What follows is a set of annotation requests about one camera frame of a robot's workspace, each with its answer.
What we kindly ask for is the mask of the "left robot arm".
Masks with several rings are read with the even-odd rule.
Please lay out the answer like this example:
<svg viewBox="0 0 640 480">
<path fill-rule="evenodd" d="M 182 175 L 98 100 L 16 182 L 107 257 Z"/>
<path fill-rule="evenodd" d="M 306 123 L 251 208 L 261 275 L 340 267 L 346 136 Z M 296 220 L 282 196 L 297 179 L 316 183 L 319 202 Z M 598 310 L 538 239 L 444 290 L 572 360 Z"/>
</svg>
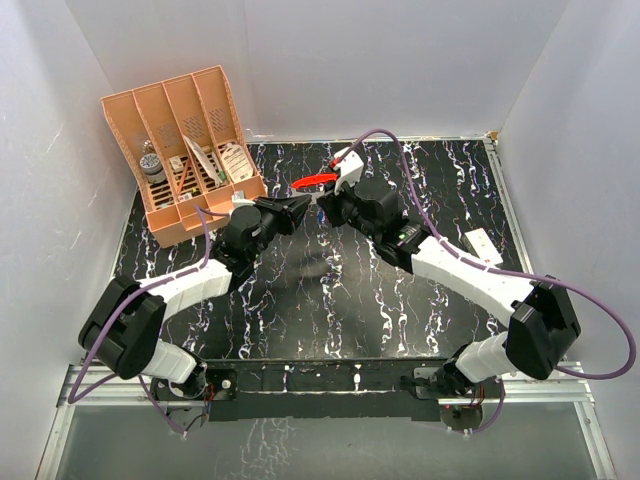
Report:
<svg viewBox="0 0 640 480">
<path fill-rule="evenodd" d="M 288 198 L 234 197 L 227 223 L 206 237 L 202 260 L 156 278 L 111 279 L 78 342 L 123 380 L 146 375 L 171 383 L 186 399 L 206 387 L 205 366 L 195 354 L 160 338 L 164 322 L 191 306 L 223 297 L 242 286 L 258 257 L 278 235 L 291 235 L 312 202 L 309 194 Z"/>
</svg>

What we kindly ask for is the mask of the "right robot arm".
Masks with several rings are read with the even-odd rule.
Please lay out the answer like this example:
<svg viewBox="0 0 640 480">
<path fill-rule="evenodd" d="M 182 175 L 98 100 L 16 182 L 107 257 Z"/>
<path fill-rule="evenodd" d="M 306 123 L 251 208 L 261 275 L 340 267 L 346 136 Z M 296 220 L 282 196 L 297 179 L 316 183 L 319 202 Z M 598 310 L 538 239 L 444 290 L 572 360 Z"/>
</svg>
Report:
<svg viewBox="0 0 640 480">
<path fill-rule="evenodd" d="M 404 214 L 398 194 L 382 181 L 354 185 L 330 181 L 317 203 L 329 223 L 349 225 L 393 267 L 435 281 L 482 307 L 505 328 L 499 335 L 461 346 L 427 378 L 403 380 L 411 390 L 442 396 L 471 395 L 481 382 L 521 372 L 545 380 L 581 333 L 565 288 L 551 278 L 527 280 L 487 266 Z"/>
</svg>

